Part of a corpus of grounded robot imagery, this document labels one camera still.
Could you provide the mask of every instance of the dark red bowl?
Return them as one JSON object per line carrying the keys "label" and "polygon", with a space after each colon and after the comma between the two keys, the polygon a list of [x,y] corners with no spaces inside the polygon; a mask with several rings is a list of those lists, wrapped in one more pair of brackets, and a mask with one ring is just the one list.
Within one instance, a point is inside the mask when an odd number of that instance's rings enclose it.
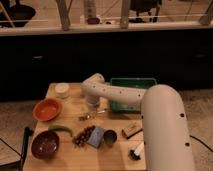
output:
{"label": "dark red bowl", "polygon": [[52,158],[59,147],[59,137],[53,131],[44,131],[38,134],[31,146],[34,157],[38,159]]}

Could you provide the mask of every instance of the small jar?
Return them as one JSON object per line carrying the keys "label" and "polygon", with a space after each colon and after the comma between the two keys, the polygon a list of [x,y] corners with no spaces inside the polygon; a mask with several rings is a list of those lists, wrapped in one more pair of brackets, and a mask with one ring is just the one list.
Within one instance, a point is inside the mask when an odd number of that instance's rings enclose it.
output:
{"label": "small jar", "polygon": [[55,92],[57,96],[61,99],[67,98],[69,96],[70,86],[68,83],[58,83],[55,86]]}

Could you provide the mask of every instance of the green vegetable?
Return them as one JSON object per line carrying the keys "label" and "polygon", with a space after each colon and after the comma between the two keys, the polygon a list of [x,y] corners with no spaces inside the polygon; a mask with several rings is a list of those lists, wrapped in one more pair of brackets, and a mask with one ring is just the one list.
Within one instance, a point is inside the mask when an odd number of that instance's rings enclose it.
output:
{"label": "green vegetable", "polygon": [[48,130],[49,131],[66,131],[72,137],[72,130],[69,127],[66,127],[66,126],[62,126],[62,125],[50,125],[48,127]]}

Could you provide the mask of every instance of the table top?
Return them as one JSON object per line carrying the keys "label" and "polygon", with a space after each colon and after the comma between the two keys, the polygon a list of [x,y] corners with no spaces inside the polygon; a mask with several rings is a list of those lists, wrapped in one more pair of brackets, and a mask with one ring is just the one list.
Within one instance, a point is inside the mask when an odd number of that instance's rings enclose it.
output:
{"label": "table top", "polygon": [[[56,83],[50,84],[47,98],[57,98],[54,91],[55,85]],[[76,147],[67,132],[57,132],[60,145],[55,156],[49,160],[37,159],[33,157],[30,145],[24,170],[146,170],[144,151],[141,152],[141,160],[133,161],[129,157],[129,151],[143,141],[143,133],[140,132],[128,140],[121,133],[121,130],[131,123],[136,122],[142,126],[140,114],[114,114],[107,110],[105,113],[97,114],[94,118],[80,121],[78,117],[88,112],[80,84],[70,83],[69,94],[66,99],[58,98],[62,102],[63,109],[57,118],[47,122],[37,122],[33,138],[53,124],[71,128],[74,136],[83,131],[85,127],[96,125],[105,130],[113,129],[116,131],[117,141],[113,147],[108,147],[104,143],[98,149],[88,144],[84,147]],[[98,110],[109,109],[107,99],[101,98],[100,101]]]}

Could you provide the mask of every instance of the green tray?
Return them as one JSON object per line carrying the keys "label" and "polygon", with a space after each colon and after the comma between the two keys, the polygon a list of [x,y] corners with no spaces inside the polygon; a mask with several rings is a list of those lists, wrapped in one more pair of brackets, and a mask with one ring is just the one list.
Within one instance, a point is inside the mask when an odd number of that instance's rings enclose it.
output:
{"label": "green tray", "polygon": [[[133,87],[148,89],[156,85],[155,78],[111,78],[110,84],[121,87]],[[113,113],[140,113],[140,109],[136,109],[118,102],[110,101],[110,109]]]}

